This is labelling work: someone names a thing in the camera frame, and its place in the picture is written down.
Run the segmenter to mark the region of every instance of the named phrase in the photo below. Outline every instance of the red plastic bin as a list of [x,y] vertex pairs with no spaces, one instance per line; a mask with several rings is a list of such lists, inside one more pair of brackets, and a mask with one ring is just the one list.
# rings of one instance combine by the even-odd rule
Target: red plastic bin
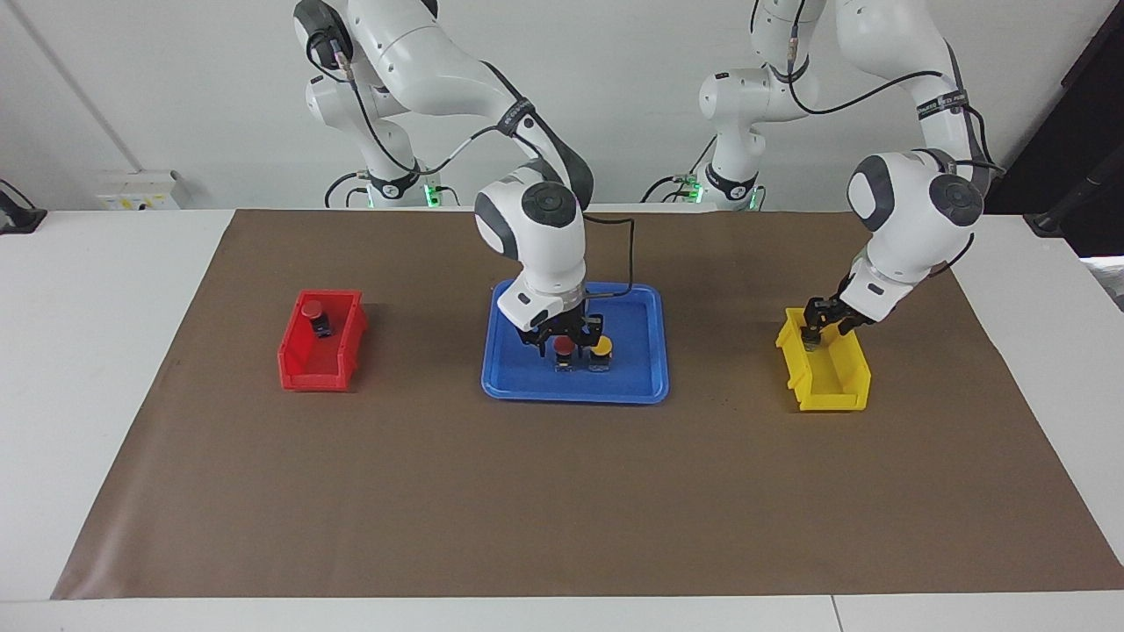
[[[359,368],[359,346],[366,331],[363,292],[305,290],[297,298],[289,327],[278,349],[281,386],[285,390],[345,392]],[[301,314],[310,300],[318,300],[328,315],[334,334],[318,338],[312,324]]]

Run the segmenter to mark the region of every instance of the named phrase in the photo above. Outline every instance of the blue tray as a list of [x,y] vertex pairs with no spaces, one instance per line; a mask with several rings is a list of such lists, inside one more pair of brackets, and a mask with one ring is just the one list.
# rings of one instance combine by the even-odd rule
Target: blue tray
[[[554,354],[546,358],[519,341],[511,323],[496,307],[496,300],[511,281],[504,281],[492,295],[488,320],[488,343],[480,383],[496,399],[523,401],[569,401],[584,404],[654,405],[670,391],[668,349],[663,334],[663,301],[647,286],[632,294],[590,301],[590,314],[605,315],[605,335],[613,338],[613,368],[593,373],[581,367],[571,372],[554,370]],[[619,292],[622,283],[588,283],[590,292]]]

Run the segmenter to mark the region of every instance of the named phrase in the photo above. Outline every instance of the yellow plastic bin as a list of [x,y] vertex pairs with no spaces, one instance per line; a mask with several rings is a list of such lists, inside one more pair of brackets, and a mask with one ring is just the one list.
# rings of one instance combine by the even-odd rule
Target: yellow plastic bin
[[804,309],[785,310],[788,316],[777,338],[785,352],[791,379],[789,390],[796,392],[805,413],[865,410],[870,396],[870,365],[854,332],[840,335],[839,325],[823,332],[823,343],[815,351],[804,347],[800,337],[806,326]]

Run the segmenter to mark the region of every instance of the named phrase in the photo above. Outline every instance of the wall outlet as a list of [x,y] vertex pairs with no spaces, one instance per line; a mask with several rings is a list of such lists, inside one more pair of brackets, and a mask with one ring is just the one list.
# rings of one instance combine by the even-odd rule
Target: wall outlet
[[121,191],[125,190],[125,184],[99,184],[94,195],[98,197],[98,202],[101,204],[101,208],[105,210],[125,210],[121,206]]
[[171,171],[103,172],[98,200],[108,210],[179,210],[190,199]]

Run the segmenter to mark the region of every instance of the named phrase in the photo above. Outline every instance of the brown mat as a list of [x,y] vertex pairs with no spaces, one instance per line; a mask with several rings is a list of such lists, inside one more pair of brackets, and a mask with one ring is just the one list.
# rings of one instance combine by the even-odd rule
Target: brown mat
[[[590,278],[626,232],[590,227]],[[641,217],[658,407],[480,388],[470,215],[239,211],[55,598],[773,595],[1124,588],[955,279],[862,332],[871,408],[798,415],[782,308],[834,288],[853,217]],[[302,288],[361,289],[356,391],[280,389]]]

